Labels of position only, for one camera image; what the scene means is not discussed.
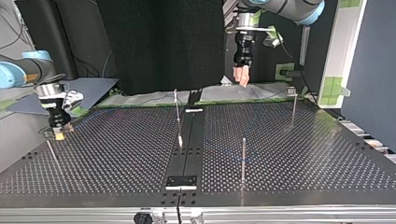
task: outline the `gray metal base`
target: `gray metal base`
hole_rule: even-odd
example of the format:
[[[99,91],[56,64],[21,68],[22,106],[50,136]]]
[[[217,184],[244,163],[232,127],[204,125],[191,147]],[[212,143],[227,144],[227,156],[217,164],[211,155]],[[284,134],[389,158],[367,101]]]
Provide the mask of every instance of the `gray metal base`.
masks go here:
[[[204,106],[204,112],[183,115],[183,147],[173,107],[97,109],[75,127],[53,143],[58,160],[43,145],[0,174],[0,207],[49,214],[57,208],[161,213],[179,207],[182,216],[204,211],[213,219],[220,207],[228,207],[223,215],[253,212],[258,218],[272,209],[323,215],[337,210],[332,204],[355,216],[375,204],[367,215],[396,214],[396,166],[305,103],[297,104],[295,117],[292,103]],[[175,175],[196,175],[197,190],[165,190],[166,178]],[[0,216],[9,217],[7,211],[13,210],[0,209]]]

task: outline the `black cable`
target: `black cable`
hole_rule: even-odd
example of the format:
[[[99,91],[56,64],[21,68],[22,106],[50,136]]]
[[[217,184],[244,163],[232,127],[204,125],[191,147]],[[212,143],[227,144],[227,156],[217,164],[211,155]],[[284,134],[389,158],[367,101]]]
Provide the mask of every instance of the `black cable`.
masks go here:
[[[178,195],[178,199],[177,199],[177,206],[176,206],[176,211],[177,211],[177,220],[178,220],[178,224],[182,224],[183,221],[181,220],[181,214],[180,214],[180,193]]]
[[[86,69],[86,72],[87,72],[87,73],[90,73],[90,74],[92,74],[92,75],[95,76],[95,77],[100,77],[99,71],[98,71],[95,67],[93,67],[90,63],[87,63],[87,62],[81,60],[80,58],[78,58],[78,57],[76,57],[76,56],[74,56],[74,55],[73,55],[73,58],[74,58],[78,63],[80,63],[81,66],[83,66],[83,67]]]
[[[14,41],[12,41],[11,43],[6,44],[6,45],[4,45],[3,47],[0,47],[0,49],[8,48],[9,46],[11,46],[11,45],[17,43],[17,41],[18,41],[19,39],[21,39],[22,34],[23,34],[23,26],[21,26],[21,31],[20,31],[20,34],[18,35],[18,37],[17,37]]]
[[[299,64],[299,63],[297,62],[297,60],[292,56],[292,54],[290,54],[290,53],[288,52],[288,50],[286,49],[285,45],[284,45],[283,42],[280,40],[279,32],[277,31],[277,28],[276,28],[276,26],[277,26],[277,22],[276,22],[276,21],[277,21],[277,17],[278,17],[278,16],[279,16],[279,15],[275,14],[275,17],[274,17],[274,26],[275,26],[276,38],[277,38],[277,40],[279,41],[279,43],[280,43],[280,45],[282,46],[282,49],[285,51],[285,53],[286,53],[292,60],[294,60],[294,63],[295,63],[295,64]],[[312,89],[309,88],[308,82],[307,82],[306,79],[305,79],[305,76],[304,76],[303,71],[302,71],[301,69],[299,69],[299,72],[300,72],[300,74],[301,74],[301,78],[303,79],[303,82],[304,82],[305,86],[308,88],[308,91],[311,93],[312,98],[314,99],[315,103],[318,105],[318,99],[317,99],[317,97],[315,96],[315,94],[312,92]]]

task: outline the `metal bracket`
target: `metal bracket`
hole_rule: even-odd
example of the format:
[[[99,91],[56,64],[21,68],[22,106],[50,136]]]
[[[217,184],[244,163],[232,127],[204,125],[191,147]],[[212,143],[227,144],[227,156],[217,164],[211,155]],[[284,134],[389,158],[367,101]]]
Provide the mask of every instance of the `metal bracket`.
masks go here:
[[[350,96],[350,90],[345,88],[345,87],[342,87],[341,88],[341,95],[349,97]]]
[[[196,190],[197,176],[196,175],[182,175],[182,176],[168,176],[166,180],[166,190]]]

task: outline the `white wall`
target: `white wall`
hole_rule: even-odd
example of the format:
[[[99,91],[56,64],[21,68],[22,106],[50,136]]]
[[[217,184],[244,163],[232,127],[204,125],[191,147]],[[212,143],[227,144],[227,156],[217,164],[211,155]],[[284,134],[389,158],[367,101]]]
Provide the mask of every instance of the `white wall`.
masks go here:
[[[14,41],[18,35],[12,31],[7,22],[3,17],[7,19],[7,21],[12,25],[15,31],[19,32],[21,30],[21,26],[17,21],[16,16],[19,14],[18,11],[15,10],[13,0],[0,0],[0,6],[6,7],[12,11],[13,15],[10,15],[6,10],[0,8],[0,48],[4,45],[11,43]],[[26,40],[30,40],[30,37],[27,34],[23,34],[22,36]],[[21,58],[21,54],[24,51],[32,50],[33,47],[29,44],[24,43],[22,40],[18,40],[12,46],[0,49],[0,54],[6,55],[10,58],[19,59]],[[28,89],[14,89],[14,90],[0,90],[0,101],[4,101],[7,99],[14,98],[23,94],[24,92],[29,91]]]
[[[347,86],[365,5],[366,0],[362,0],[359,7],[339,7],[337,10],[319,99],[323,91],[325,77],[342,77],[342,87]],[[340,108],[343,100],[344,96],[340,96],[336,105],[321,105],[319,103],[319,106],[321,108]]]
[[[14,10],[12,13],[16,13],[12,0],[0,0],[0,6]],[[16,31],[19,32],[21,30],[15,17],[9,15],[2,8],[0,8],[0,14],[12,24]],[[11,30],[4,18],[0,16],[0,48],[14,41],[17,37],[18,35]],[[12,46],[0,49],[0,54],[19,59],[24,51],[31,49],[33,48],[29,44],[18,40]],[[31,88],[0,90],[0,101],[14,99],[28,91],[31,91]],[[37,132],[47,125],[47,116],[11,114],[10,112],[0,111],[0,172],[41,144],[44,138]]]

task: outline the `vertical metal post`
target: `vertical metal post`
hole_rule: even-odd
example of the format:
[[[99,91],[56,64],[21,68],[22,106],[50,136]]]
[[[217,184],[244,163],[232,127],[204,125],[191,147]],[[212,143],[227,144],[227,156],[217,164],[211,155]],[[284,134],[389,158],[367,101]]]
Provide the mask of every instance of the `vertical metal post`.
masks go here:
[[[55,151],[53,150],[52,145],[50,144],[50,140],[47,139],[46,142],[47,142],[47,145],[49,146],[50,154],[52,155],[53,159],[55,159],[57,161],[58,158],[56,157]]]
[[[293,104],[293,119],[294,119],[294,115],[296,114],[297,98],[298,98],[298,94],[295,94],[294,95],[294,104]]]
[[[175,95],[175,103],[176,103],[176,113],[177,113],[177,127],[178,127],[178,144],[180,148],[183,147],[183,138],[181,137],[181,125],[180,125],[180,114],[178,113],[178,97],[177,97],[177,90],[174,91]]]
[[[245,166],[247,157],[247,139],[242,139],[242,184],[245,185]]]

